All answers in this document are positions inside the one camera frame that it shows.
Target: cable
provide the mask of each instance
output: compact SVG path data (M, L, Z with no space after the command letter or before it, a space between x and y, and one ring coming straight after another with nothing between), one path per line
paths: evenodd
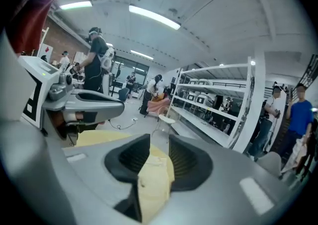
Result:
M108 121L109 121L111 127L113 127L114 129L118 129L118 130L128 129L129 127L132 127L133 125L136 124L136 121L134 121L134 123L133 123L132 125L130 125L130 126L126 127L126 128L121 128L121 125L117 125L116 127L114 127L114 126L111 124L110 119L109 119Z

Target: gray floor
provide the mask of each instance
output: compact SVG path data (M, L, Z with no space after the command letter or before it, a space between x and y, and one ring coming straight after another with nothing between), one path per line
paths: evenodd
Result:
M136 123L123 130L118 130L113 128L108 121L104 125L98 125L97 130L108 130L108 131L119 131L131 135L136 134L144 134L149 133L151 134L157 125L157 116L151 115L149 113L145 118L142 114L139 113L139 107L141 105L141 100L138 100L136 98L127 99L125 102L125 110L124 112L114 119L111 119L111 124L114 127L117 127L117 125L120 125L121 128L126 128L130 125L132 125L134 122L132 121L133 118L137 118ZM154 135L151 137L151 143L161 149L163 152L168 154L168 144L166 143L168 140L168 127L167 125L164 125L164 123L161 124L161 129L163 128L163 131L155 131Z

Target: ceiling light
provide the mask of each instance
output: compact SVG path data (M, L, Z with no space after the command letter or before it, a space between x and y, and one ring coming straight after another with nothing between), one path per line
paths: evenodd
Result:
M144 55L144 54L142 54L142 53L139 53L139 52L136 52L136 51L134 51L134 50L131 50L130 52L131 52L131 53L134 53L134 54L136 54L136 55L140 55L140 56L146 57L146 58L148 58L148 59L150 59L150 60L153 60L153 59L154 59L153 57L146 56L146 55Z
M164 17L164 16L161 16L159 14L156 14L152 11L149 11L149 10L146 10L146 9L143 9L143 8L139 8L139 7L136 7L136 6L132 6L132 5L129 5L129 11L132 12L132 13L136 13L136 14L139 14L139 15L142 15L142 16L146 16L146 17L149 17L153 20L156 20L158 22L161 22L167 26L170 26L171 28L175 29L175 30L178 30L180 28L180 25L176 22L173 22L172 20Z
M141 72L144 72L144 70L142 70L142 69L139 69L139 68L136 68L136 67L133 67L134 69L137 69L137 70L139 70L139 71L141 71Z
M92 7L92 4L90 1L79 1L75 3L65 4L61 5L61 9L70 9L70 8L82 8L82 7Z

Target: white t-shirt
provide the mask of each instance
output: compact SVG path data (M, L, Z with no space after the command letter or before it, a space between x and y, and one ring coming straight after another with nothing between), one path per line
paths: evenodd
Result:
M66 71L66 68L69 65L69 63L70 63L70 59L67 56L63 56L60 59L60 64L61 64L60 70L61 71Z
M156 81L154 79L151 79L147 85L147 92L154 94L155 93L155 84L156 84Z
M268 104L272 110L275 110L277 108L277 103L278 103L278 99L274 99L273 96L270 96L266 102L266 104ZM269 114L268 120L271 122L274 122L274 119L275 119L274 115Z

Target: red wall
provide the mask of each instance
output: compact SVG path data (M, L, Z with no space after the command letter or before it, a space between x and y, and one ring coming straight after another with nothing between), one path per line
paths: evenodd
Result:
M53 60L60 61L63 51L67 50L69 53L69 59L72 63L76 52L83 52L88 54L89 48L84 46L76 38L74 38L67 31L63 30L52 19L47 17L43 29L49 27L49 31L43 41L44 44L53 47L50 63Z

